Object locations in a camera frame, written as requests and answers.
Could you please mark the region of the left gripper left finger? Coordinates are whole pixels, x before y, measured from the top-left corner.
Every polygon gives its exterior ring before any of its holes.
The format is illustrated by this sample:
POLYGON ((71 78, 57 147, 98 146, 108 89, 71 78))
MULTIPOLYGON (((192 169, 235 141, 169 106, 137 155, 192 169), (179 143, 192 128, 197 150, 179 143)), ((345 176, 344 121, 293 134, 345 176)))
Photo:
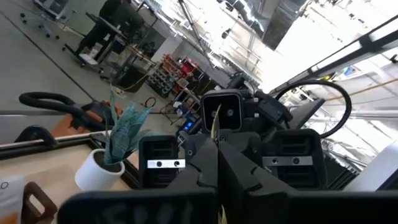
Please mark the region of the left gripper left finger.
POLYGON ((74 195, 57 224, 218 224, 217 170, 218 146, 207 139, 167 187, 74 195))

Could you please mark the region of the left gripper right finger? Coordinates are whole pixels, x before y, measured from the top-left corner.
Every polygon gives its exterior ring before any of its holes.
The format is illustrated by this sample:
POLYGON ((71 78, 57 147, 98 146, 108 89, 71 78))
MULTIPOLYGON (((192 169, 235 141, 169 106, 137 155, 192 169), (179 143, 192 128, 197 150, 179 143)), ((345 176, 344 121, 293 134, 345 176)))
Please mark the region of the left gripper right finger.
POLYGON ((296 190, 229 144, 221 157, 228 224, 398 224, 398 141, 340 191, 296 190))

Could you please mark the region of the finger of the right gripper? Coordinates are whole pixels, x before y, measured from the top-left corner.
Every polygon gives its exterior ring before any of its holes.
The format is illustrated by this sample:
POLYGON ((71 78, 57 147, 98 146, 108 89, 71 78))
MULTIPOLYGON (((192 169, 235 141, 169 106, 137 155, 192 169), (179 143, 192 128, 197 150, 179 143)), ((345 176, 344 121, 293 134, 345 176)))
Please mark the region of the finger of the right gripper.
POLYGON ((240 187, 260 187, 254 172, 263 169, 261 140, 253 132, 222 132, 222 166, 228 179, 240 187))
POLYGON ((185 139, 183 148, 187 166, 178 175, 178 180, 182 185, 197 185, 199 187, 208 185, 205 177, 206 152, 202 151, 207 138, 207 134, 197 134, 185 139))

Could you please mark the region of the yellow tea packet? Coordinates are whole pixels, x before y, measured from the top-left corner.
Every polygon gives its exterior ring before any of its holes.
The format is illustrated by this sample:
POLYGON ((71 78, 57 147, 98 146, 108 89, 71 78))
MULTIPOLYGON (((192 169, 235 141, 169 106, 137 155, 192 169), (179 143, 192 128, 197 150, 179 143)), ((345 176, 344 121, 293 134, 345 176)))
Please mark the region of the yellow tea packet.
MULTIPOLYGON (((219 121, 219 112, 220 112, 221 105, 217 107, 216 112, 214 113, 214 120, 211 129, 211 138, 218 146, 220 141, 220 121, 219 121)), ((218 212, 218 224, 228 224, 226 213, 224 206, 220 205, 220 209, 218 212)))

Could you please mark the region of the white Tazo tea packet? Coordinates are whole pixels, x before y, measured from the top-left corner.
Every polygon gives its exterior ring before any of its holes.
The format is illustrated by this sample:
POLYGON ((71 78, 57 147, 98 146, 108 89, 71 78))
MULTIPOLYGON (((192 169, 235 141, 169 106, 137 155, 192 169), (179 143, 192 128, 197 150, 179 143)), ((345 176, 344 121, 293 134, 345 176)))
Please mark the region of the white Tazo tea packet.
POLYGON ((0 224, 21 224, 24 187, 21 175, 0 179, 0 224))

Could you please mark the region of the brown wooden tea organizer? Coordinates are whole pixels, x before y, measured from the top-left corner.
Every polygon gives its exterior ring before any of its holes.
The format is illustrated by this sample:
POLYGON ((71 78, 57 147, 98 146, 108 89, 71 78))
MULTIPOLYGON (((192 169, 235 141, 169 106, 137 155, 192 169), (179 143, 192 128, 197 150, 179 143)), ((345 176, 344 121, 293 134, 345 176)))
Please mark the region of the brown wooden tea organizer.
POLYGON ((29 182, 24 187, 22 203, 22 224, 51 224, 54 221, 58 208, 50 197, 35 183, 29 182), (34 197, 43 206, 43 212, 30 201, 34 197))

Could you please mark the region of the green plant in white pot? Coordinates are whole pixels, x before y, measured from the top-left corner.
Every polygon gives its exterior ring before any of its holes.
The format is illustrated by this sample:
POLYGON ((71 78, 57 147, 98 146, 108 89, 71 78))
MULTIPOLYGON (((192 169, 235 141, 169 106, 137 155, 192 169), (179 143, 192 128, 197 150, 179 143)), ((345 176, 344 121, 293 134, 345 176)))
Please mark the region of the green plant in white pot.
POLYGON ((105 119, 105 148, 93 150, 75 173, 75 183, 82 191, 110 189, 124 174, 124 161, 137 150, 139 141, 150 133, 149 129, 141 128, 152 109, 139 111, 132 103, 118 114, 116 98, 121 94, 121 89, 111 87, 111 117, 105 119))

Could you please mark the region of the colourful parts storage rack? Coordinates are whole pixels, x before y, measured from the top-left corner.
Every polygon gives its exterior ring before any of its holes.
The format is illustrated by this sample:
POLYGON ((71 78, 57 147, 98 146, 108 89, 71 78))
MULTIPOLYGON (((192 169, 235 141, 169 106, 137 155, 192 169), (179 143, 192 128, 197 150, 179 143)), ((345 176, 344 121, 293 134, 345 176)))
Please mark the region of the colourful parts storage rack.
POLYGON ((147 84, 164 98, 168 98, 170 93, 188 90, 192 79, 198 80, 203 74, 203 70, 190 58, 175 59, 171 54, 163 55, 154 69, 147 84))

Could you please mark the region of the black floor bin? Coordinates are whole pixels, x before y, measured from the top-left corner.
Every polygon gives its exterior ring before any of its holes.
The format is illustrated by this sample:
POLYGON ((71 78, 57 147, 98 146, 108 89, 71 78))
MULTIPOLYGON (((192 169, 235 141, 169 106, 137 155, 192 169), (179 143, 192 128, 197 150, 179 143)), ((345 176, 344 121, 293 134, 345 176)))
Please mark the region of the black floor bin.
POLYGON ((148 71, 137 66, 130 66, 116 82, 124 91, 136 93, 148 79, 148 71))

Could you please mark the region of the orange black shop vacuum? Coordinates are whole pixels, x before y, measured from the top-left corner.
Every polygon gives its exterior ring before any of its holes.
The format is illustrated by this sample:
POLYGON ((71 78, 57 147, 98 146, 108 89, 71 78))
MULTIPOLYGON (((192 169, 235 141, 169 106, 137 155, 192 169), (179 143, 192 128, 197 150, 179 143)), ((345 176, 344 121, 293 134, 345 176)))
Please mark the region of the orange black shop vacuum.
POLYGON ((112 112, 121 116, 123 110, 109 101, 93 100, 86 105, 78 105, 72 99, 58 93, 28 92, 19 97, 19 101, 34 108, 65 113, 65 116, 51 130, 53 137, 71 136, 104 131, 112 128, 112 112))

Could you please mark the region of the person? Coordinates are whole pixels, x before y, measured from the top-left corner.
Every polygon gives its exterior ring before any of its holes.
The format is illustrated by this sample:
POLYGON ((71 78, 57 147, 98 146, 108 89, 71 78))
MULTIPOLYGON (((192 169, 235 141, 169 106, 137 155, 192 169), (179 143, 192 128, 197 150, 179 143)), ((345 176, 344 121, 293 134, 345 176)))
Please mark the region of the person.
POLYGON ((98 61, 111 52, 120 53, 128 44, 133 43, 144 25, 143 18, 131 6, 131 0, 106 0, 98 15, 90 14, 89 18, 95 24, 80 41, 77 49, 73 50, 65 44, 62 50, 69 50, 79 58, 81 54, 93 50, 96 44, 101 44, 94 56, 98 61))

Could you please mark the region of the office chair wheel base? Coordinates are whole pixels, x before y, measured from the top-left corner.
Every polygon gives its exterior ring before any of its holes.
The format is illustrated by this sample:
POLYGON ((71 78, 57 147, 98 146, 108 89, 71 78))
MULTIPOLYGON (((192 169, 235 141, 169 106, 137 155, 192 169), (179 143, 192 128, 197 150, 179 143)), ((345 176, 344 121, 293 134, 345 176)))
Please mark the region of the office chair wheel base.
POLYGON ((20 13, 19 16, 22 19, 23 24, 35 25, 39 29, 42 29, 45 32, 46 38, 54 37, 56 40, 60 38, 58 33, 55 32, 50 26, 55 22, 55 19, 52 19, 50 16, 45 16, 43 14, 27 16, 25 13, 20 13))

